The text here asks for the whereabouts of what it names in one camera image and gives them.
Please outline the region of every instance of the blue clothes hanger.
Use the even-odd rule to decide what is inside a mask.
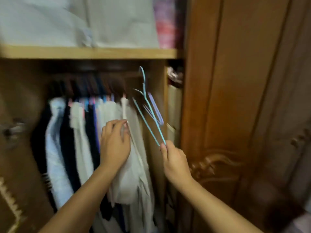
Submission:
[[[152,106],[150,105],[150,102],[149,102],[148,99],[147,99],[147,94],[146,94],[146,76],[145,76],[145,71],[144,71],[144,69],[142,68],[142,66],[140,66],[140,70],[142,71],[142,75],[143,75],[143,79],[144,79],[144,82],[142,83],[143,91],[140,91],[140,90],[137,90],[137,89],[134,89],[134,90],[137,91],[137,92],[139,92],[140,94],[142,94],[142,95],[144,96],[144,99],[145,99],[145,101],[146,101],[146,103],[147,103],[147,105],[145,105],[144,107],[145,107],[145,109],[148,108],[148,109],[147,109],[147,112],[150,114],[150,116],[151,116],[152,119],[154,120],[154,122],[155,122],[155,124],[156,124],[156,126],[157,126],[157,128],[158,128],[158,131],[159,131],[159,133],[160,133],[160,135],[161,135],[161,138],[162,138],[162,140],[163,140],[163,143],[166,145],[164,136],[163,136],[163,134],[162,134],[162,132],[161,132],[161,129],[160,129],[160,122],[157,120],[157,118],[156,118],[156,116],[155,116],[155,114],[154,114],[154,112],[153,112]],[[153,136],[153,138],[154,138],[154,140],[156,141],[157,145],[160,146],[160,144],[159,144],[159,142],[157,141],[157,139],[156,139],[154,133],[151,131],[151,128],[150,128],[150,126],[148,125],[148,123],[147,123],[147,121],[146,121],[144,115],[142,114],[142,111],[140,110],[140,108],[139,108],[139,106],[138,106],[138,104],[137,104],[137,101],[136,101],[134,98],[133,98],[133,101],[134,101],[134,104],[135,104],[136,108],[138,109],[140,115],[142,116],[142,119],[144,120],[144,122],[145,122],[147,128],[149,129],[151,135]]]

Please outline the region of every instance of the wooden shelf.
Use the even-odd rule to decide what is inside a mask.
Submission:
[[[8,59],[178,59],[177,49],[88,48],[48,46],[0,46],[0,57]]]

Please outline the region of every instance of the wooden door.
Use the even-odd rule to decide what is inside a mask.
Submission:
[[[253,168],[250,142],[289,1],[189,3],[181,148],[193,176],[229,205]],[[181,232],[196,232],[195,222]]]
[[[12,145],[0,135],[0,232],[38,232],[53,215],[29,140],[44,105],[42,75],[30,61],[0,59],[0,124],[22,119]]]

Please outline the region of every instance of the wire hanger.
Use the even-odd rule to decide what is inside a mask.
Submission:
[[[139,90],[137,90],[137,89],[134,89],[134,90],[137,91],[137,92],[139,92],[140,94],[142,94],[142,95],[144,96],[144,99],[145,99],[145,101],[146,101],[146,103],[147,103],[147,105],[144,105],[144,108],[145,108],[145,110],[147,110],[147,112],[150,114],[150,116],[151,116],[152,119],[154,120],[154,122],[155,122],[155,124],[156,124],[156,126],[157,126],[157,128],[158,128],[158,131],[159,131],[159,133],[160,133],[160,135],[161,135],[161,138],[162,138],[162,140],[163,140],[163,143],[166,145],[164,136],[163,136],[163,134],[162,134],[162,132],[161,132],[161,129],[160,129],[160,125],[161,125],[160,122],[161,122],[161,119],[163,120],[163,118],[162,118],[162,116],[161,116],[161,114],[160,114],[160,112],[159,112],[159,110],[158,110],[158,107],[156,106],[156,104],[155,104],[155,102],[154,102],[154,100],[153,100],[153,98],[152,98],[152,99],[151,99],[151,101],[153,101],[152,104],[153,104],[153,106],[154,106],[154,108],[155,108],[155,111],[156,111],[157,116],[158,116],[158,118],[159,118],[160,121],[157,120],[157,118],[156,118],[156,116],[155,116],[155,114],[154,114],[154,112],[153,112],[152,106],[150,105],[150,102],[148,101],[147,95],[146,95],[146,76],[145,76],[145,71],[144,71],[144,69],[142,68],[142,66],[140,66],[140,70],[142,71],[142,75],[143,75],[143,78],[144,78],[144,82],[142,83],[143,92],[142,92],[142,91],[139,91]],[[140,108],[139,108],[139,106],[138,106],[138,104],[137,104],[137,102],[136,102],[136,100],[135,100],[134,98],[133,98],[133,101],[134,101],[134,104],[135,104],[136,108],[138,109],[140,115],[142,116],[142,119],[144,120],[144,122],[145,122],[147,128],[149,129],[151,135],[153,136],[153,138],[154,138],[154,140],[156,141],[157,145],[160,146],[159,142],[157,141],[157,139],[156,139],[154,133],[151,131],[150,126],[148,125],[148,123],[147,123],[147,121],[146,121],[144,115],[142,114],[142,111],[140,110]]]

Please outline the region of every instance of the wooden wardrobe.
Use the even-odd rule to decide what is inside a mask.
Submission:
[[[9,46],[0,41],[0,233],[37,232],[53,215],[29,138],[46,104],[50,77],[43,66],[60,60],[92,62],[109,76],[125,78],[129,86],[141,84],[137,69],[143,64],[166,124],[167,60],[183,58],[181,148],[193,177],[259,227],[265,208],[254,214],[245,196],[262,168],[289,183],[303,203],[309,184],[296,187],[293,170],[309,145],[310,5],[310,0],[188,0],[183,50]],[[122,66],[118,70],[110,67],[116,63]],[[163,160],[152,136],[143,131],[155,218],[164,232]],[[166,137],[166,127],[162,131]],[[182,196],[175,207],[178,233],[208,232]]]

